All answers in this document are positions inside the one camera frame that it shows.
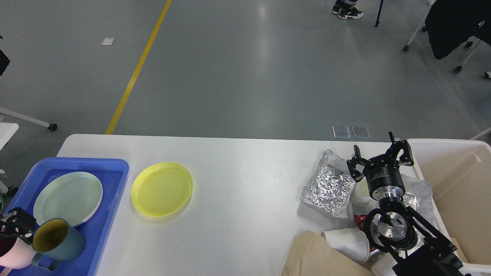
ceramic mug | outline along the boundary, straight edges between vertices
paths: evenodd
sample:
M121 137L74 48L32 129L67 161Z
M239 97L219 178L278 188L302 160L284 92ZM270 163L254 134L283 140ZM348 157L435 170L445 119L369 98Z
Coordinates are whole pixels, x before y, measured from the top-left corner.
M0 265L22 269L31 264L36 254L32 247L19 238L0 239Z
M52 219L37 229L32 247L37 251L32 264L52 271L60 262L68 262L77 258L85 247L85 238L66 220ZM43 255L54 259L50 266L39 264Z

robotic arm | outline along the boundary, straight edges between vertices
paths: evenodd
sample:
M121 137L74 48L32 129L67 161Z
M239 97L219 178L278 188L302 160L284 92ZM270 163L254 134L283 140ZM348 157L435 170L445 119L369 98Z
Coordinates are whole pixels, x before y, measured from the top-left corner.
M391 132L389 136L392 144L384 154L367 160L355 145L355 155L347 161L352 178L359 182L366 177L370 196L379 202L379 208L365 219L365 235L371 245L390 253L397 261L392 269L398 276L463 276L459 272L462 261L453 253L457 250L455 245L414 209L404 205L402 196L406 190L399 166L414 165L411 147L406 140L396 140ZM362 172L356 169L357 165L363 167ZM400 257L400 251L416 245L415 230L424 236L424 245L411 255L406 254L406 258Z
M20 238L30 245L35 228L36 219L21 207L15 207L0 217L0 239Z

beige plastic bin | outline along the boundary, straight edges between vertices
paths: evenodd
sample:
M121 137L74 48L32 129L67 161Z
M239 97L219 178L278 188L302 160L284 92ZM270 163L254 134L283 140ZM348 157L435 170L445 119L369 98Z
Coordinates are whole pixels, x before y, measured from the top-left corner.
M491 147L469 140L408 141L416 176L432 186L438 229L457 239L469 261L462 271L491 274Z

chair wheel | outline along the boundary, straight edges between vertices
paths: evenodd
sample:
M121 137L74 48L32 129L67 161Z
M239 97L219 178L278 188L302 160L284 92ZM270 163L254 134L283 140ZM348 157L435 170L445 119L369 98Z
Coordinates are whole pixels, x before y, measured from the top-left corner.
M15 194L19 191L19 188L17 187L8 187L8 192L10 196L15 196Z
M55 131L58 129L58 125L57 124L50 124L50 126L48 127L49 130L51 131Z

gray floor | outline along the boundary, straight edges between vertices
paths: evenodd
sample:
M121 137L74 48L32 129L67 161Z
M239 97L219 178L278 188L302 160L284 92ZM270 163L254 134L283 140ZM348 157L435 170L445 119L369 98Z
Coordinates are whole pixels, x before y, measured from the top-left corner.
M175 0L115 134L334 139L332 125L367 125L371 141L467 139L491 125L489 45L433 58L418 33L427 2L360 0L340 20L323 0ZM73 133L103 134L165 1L4 1L0 41L12 60L0 107L59 125L17 122L0 153L8 185ZM101 46L116 37L113 46Z

